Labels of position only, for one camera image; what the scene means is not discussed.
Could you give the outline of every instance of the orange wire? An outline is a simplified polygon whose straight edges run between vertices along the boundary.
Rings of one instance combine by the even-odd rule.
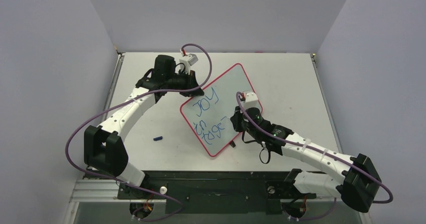
[[[151,193],[151,195],[149,196],[149,198],[147,199],[147,202],[146,202],[146,206],[148,207],[148,209],[150,210],[150,211],[152,211],[152,208],[149,206],[149,204],[148,204],[148,201],[149,201],[149,199],[151,199],[152,198],[152,196],[153,196],[154,194],[152,194]]]
[[[300,208],[305,206],[304,211],[306,211],[306,199],[307,199],[307,196],[305,196],[305,200],[303,201],[302,205],[300,206]]]

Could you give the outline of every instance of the gray metal edge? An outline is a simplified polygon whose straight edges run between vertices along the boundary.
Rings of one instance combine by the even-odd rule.
[[[373,220],[371,219],[370,213],[359,213],[361,221],[363,224],[373,224]]]
[[[79,202],[70,202],[65,213],[64,224],[73,224],[78,211]]]
[[[113,79],[111,80],[110,85],[110,91],[108,92],[108,97],[106,98],[105,105],[103,107],[103,110],[107,110],[111,107],[111,101],[113,100],[114,91],[116,89],[117,80],[120,75],[121,66],[123,65],[124,56],[126,53],[120,53],[117,59],[116,68],[114,70]],[[107,119],[107,114],[103,114],[101,118],[101,122],[105,121]]]
[[[318,75],[318,70],[316,69],[316,62],[315,62],[316,57],[311,54],[310,58],[312,60],[313,70],[315,71],[316,79],[318,80],[318,84],[319,84],[319,88],[321,90],[321,94],[323,95],[324,104],[326,105],[327,113],[328,113],[329,119],[330,119],[330,124],[332,125],[333,134],[334,134],[334,138],[336,139],[337,148],[338,148],[340,153],[343,153],[342,146],[340,145],[340,141],[339,141],[339,135],[337,134],[336,126],[334,125],[333,116],[332,116],[332,113],[330,112],[330,108],[329,108],[329,105],[327,103],[326,96],[324,95],[324,90],[323,90],[323,86],[321,85],[321,81],[320,81],[320,78],[319,78],[319,75]]]

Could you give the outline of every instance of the screw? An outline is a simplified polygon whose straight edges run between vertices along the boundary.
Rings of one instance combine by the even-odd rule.
[[[268,187],[268,192],[269,192],[269,194],[274,194],[275,193],[275,188],[273,186],[269,186]]]

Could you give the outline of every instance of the black cable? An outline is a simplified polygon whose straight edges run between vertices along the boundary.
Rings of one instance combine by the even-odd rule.
[[[177,66],[179,66],[179,65],[183,65],[183,71],[185,71],[185,70],[186,70],[186,66],[185,66],[185,64],[183,64],[183,63],[181,62],[181,63],[177,64],[177,65],[176,65],[176,67],[177,67]]]
[[[152,71],[154,70],[154,68],[149,69],[145,74],[144,77],[147,77]]]
[[[260,159],[260,162],[262,162],[262,164],[268,164],[268,163],[269,163],[269,161],[271,160],[271,152],[268,150],[268,161],[263,162],[262,157],[260,157],[260,155],[262,154],[262,151],[264,151],[264,150],[265,150],[265,148],[263,148],[263,149],[260,151],[260,153],[259,153],[259,159]]]
[[[305,197],[306,194],[300,194],[298,197],[296,197],[295,199],[293,199],[289,204],[287,205],[291,205],[293,203],[295,203],[297,200],[300,200],[302,197]]]
[[[242,140],[244,143],[249,144],[249,143],[252,143],[252,142],[256,142],[255,140],[244,141],[244,136],[245,136],[245,135],[246,135],[246,132],[245,132],[245,131],[243,131],[243,134],[241,135],[241,140]]]

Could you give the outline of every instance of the red whiteboard border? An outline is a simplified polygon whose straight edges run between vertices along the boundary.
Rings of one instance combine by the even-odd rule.
[[[250,79],[249,79],[249,77],[247,76],[247,73],[246,73],[246,70],[244,69],[244,67],[241,65],[241,63],[236,63],[236,64],[234,64],[232,67],[230,67],[228,70],[226,70],[225,72],[223,72],[221,75],[219,75],[217,78],[215,78],[212,82],[210,82],[209,84],[207,84],[207,86],[205,86],[205,87],[203,87],[202,89],[203,90],[205,90],[206,88],[208,88],[210,85],[212,85],[214,82],[216,82],[220,77],[222,77],[225,73],[227,73],[227,72],[229,72],[231,69],[233,69],[235,66],[237,66],[237,65],[240,65],[241,66],[241,68],[243,69],[243,72],[244,72],[244,74],[246,75],[246,78],[247,78],[247,80],[249,81],[249,84],[250,84],[250,86],[251,86],[251,88],[252,88],[252,90],[256,93],[256,91],[254,90],[254,88],[253,88],[253,85],[252,85],[252,82],[250,81]],[[186,122],[188,123],[188,125],[189,125],[189,127],[192,129],[192,131],[194,132],[194,134],[195,134],[195,136],[197,137],[197,139],[200,141],[200,143],[202,144],[202,146],[204,147],[204,149],[205,149],[205,151],[208,153],[208,155],[210,155],[211,157],[216,157],[220,152],[222,152],[222,150],[224,150],[224,148],[226,147],[226,146],[228,146],[229,145],[229,143],[230,142],[232,142],[236,137],[238,137],[238,135],[240,135],[240,133],[238,133],[237,135],[235,135],[235,137],[233,137],[232,138],[232,140],[231,141],[229,141],[229,143],[227,143],[221,150],[219,150],[215,155],[212,155],[212,154],[210,154],[210,152],[207,150],[207,148],[205,147],[205,145],[204,145],[204,143],[202,142],[202,140],[200,139],[200,137],[197,135],[197,133],[195,132],[195,130],[194,130],[194,128],[191,126],[191,124],[189,123],[189,121],[188,121],[188,119],[185,117],[185,115],[183,114],[183,112],[182,112],[182,108],[183,108],[183,106],[187,103],[187,102],[189,102],[189,101],[191,101],[191,99],[193,99],[193,97],[192,98],[190,98],[190,99],[188,99],[187,101],[185,101],[181,106],[180,106],[180,114],[183,116],[183,118],[186,120]],[[262,104],[260,103],[260,100],[259,100],[259,105],[260,105],[260,113],[262,113],[263,112],[263,106],[262,106]]]

